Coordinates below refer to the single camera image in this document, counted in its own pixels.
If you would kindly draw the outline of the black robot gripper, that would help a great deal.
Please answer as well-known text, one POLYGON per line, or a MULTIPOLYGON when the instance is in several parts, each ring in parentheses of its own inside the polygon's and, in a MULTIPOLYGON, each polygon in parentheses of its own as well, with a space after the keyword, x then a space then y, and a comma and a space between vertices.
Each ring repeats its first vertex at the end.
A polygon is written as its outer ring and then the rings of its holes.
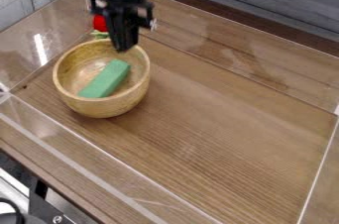
POLYGON ((118 52, 137 44, 138 27, 154 28, 153 4, 146 0, 88 0, 88 9, 105 16, 109 38, 118 52))

